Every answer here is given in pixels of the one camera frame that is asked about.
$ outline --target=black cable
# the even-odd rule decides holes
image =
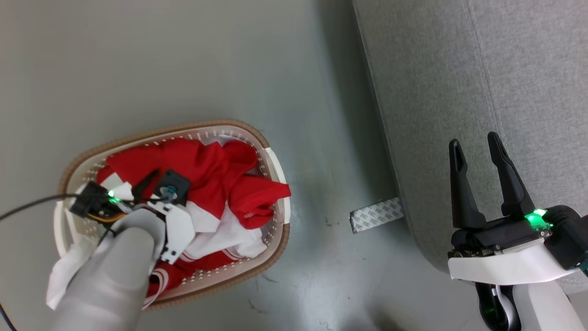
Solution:
[[[10,331],[16,331],[16,328],[14,327],[14,325],[10,321],[10,318],[8,318],[8,315],[4,311],[4,307],[2,307],[2,303],[0,303],[0,314],[2,315],[2,318],[4,318],[4,322],[6,322],[6,325],[8,325]]]
[[[88,196],[88,195],[82,195],[82,194],[71,194],[71,193],[66,193],[66,194],[57,194],[57,195],[54,195],[54,196],[50,196],[50,197],[41,198],[41,199],[39,199],[39,200],[35,200],[35,201],[33,201],[33,202],[30,202],[30,203],[28,203],[28,204],[24,204],[24,205],[22,205],[22,206],[20,206],[20,207],[14,208],[13,210],[11,210],[11,211],[9,211],[9,212],[7,212],[7,213],[5,213],[5,214],[1,215],[1,216],[0,216],[0,221],[1,221],[1,220],[3,220],[3,219],[5,219],[5,218],[7,218],[7,217],[9,217],[9,216],[12,216],[12,215],[14,215],[14,214],[18,213],[19,211],[23,211],[23,210],[25,210],[25,209],[28,209],[28,208],[34,207],[34,206],[36,206],[36,205],[38,205],[38,204],[42,204],[42,203],[44,203],[44,202],[47,202],[47,201],[52,201],[52,200],[60,200],[60,199],[65,199],[65,198],[79,198],[79,197],[87,197],[87,198],[102,198],[102,197],[103,197],[103,198],[105,198],[105,199],[108,199],[108,198],[110,198],[110,196],[98,196],[98,195],[96,195],[96,196]],[[134,201],[149,201],[149,202],[155,202],[155,201],[161,201],[161,199],[152,199],[152,198],[138,198],[138,199],[136,199],[136,200],[134,200]]]
[[[25,209],[28,209],[28,208],[31,208],[31,207],[35,207],[36,205],[42,204],[42,203],[47,202],[47,201],[59,200],[59,199],[65,199],[65,198],[79,198],[81,196],[82,196],[81,194],[57,194],[55,196],[41,198],[39,200],[35,200],[35,201],[30,202],[28,204],[24,204],[24,205],[22,205],[20,207],[14,208],[13,210],[11,210],[11,211],[3,214],[2,216],[0,216],[0,221],[3,220],[3,219],[5,219],[5,218],[7,218],[7,217],[10,217],[10,216],[18,213],[19,211],[23,211]],[[108,198],[108,196],[91,196],[91,197],[96,197],[96,198],[105,197],[105,198]]]

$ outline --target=gray couch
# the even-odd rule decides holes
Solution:
[[[588,2],[356,0],[373,91],[412,233],[447,272],[447,145],[458,138],[477,205],[500,217],[486,134],[500,134],[538,207],[588,214]],[[583,275],[563,279],[567,293]]]

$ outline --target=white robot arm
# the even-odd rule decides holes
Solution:
[[[455,249],[453,279],[474,282],[492,331],[585,331],[555,282],[588,269],[588,219],[567,206],[537,209],[496,133],[488,134],[498,169],[503,218],[486,222],[467,181],[457,140],[449,144]]]
[[[146,209],[117,221],[71,281],[50,330],[135,330],[165,229]]]

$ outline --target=white laundry basket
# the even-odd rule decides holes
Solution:
[[[59,182],[59,193],[74,192],[84,182],[95,180],[98,170],[106,164],[106,158],[127,148],[137,145],[159,144],[176,138],[205,142],[207,139],[219,135],[228,135],[255,147],[259,159],[259,172],[273,181],[286,183],[280,162],[259,131],[236,120],[214,120],[177,125],[133,135],[88,150],[73,160],[64,171]],[[59,201],[54,213],[55,244],[60,256],[63,256],[69,249],[68,229],[74,243],[80,241],[82,236],[97,239],[105,231],[99,223],[73,215],[67,210],[67,207],[63,201]],[[192,277],[185,279],[181,286],[163,293],[147,310],[175,306],[195,300],[244,282],[267,270],[280,258],[288,243],[290,198],[280,199],[274,205],[274,210],[275,216],[269,223],[268,233],[264,238],[268,249],[261,255],[254,259],[234,262],[216,270],[198,271]]]

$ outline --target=gray floor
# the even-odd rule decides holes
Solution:
[[[351,234],[351,210],[395,195],[352,13],[336,0],[0,0],[0,210],[54,193],[97,144],[237,118],[291,184],[288,249],[264,276],[146,313],[140,330],[377,330],[382,316],[483,330],[473,288],[434,270],[402,221]],[[20,330],[52,320],[51,212],[0,224],[0,302]]]

